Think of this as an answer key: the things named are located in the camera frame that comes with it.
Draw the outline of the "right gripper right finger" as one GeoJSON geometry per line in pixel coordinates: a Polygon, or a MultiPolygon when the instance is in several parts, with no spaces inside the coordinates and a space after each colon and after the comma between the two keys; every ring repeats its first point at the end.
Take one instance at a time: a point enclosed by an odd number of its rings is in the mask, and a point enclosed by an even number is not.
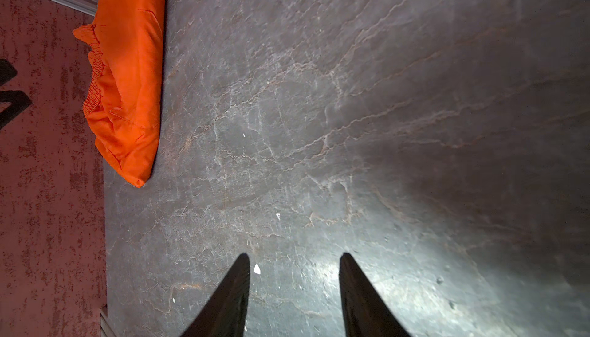
{"type": "Polygon", "coordinates": [[[348,337],[410,337],[350,253],[340,258],[340,296],[348,337]]]}

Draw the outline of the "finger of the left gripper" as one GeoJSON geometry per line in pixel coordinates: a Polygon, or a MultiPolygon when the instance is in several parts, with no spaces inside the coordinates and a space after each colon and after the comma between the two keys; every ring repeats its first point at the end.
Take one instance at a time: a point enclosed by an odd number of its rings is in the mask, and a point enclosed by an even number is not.
{"type": "Polygon", "coordinates": [[[29,96],[23,91],[2,91],[0,102],[8,104],[1,111],[0,129],[3,129],[32,104],[29,96]]]}
{"type": "Polygon", "coordinates": [[[10,82],[10,80],[12,80],[14,77],[16,77],[18,74],[18,71],[16,71],[16,69],[12,66],[12,64],[6,60],[6,59],[1,59],[0,60],[0,85],[4,85],[8,82],[10,82]]]}

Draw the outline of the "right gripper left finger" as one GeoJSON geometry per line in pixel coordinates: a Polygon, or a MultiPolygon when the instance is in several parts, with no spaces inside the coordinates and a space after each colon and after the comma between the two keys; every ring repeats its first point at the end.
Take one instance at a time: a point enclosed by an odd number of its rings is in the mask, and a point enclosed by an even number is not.
{"type": "Polygon", "coordinates": [[[245,333],[250,292],[250,259],[242,253],[182,337],[229,336],[245,333]]]}

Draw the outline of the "orange shorts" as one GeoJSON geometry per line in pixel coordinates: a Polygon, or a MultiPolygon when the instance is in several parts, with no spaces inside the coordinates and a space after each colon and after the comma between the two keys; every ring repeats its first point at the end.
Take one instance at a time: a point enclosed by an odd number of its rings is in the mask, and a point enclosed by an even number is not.
{"type": "Polygon", "coordinates": [[[95,146],[128,183],[149,180],[158,150],[166,0],[98,0],[94,20],[73,31],[90,46],[83,113],[95,146]]]}

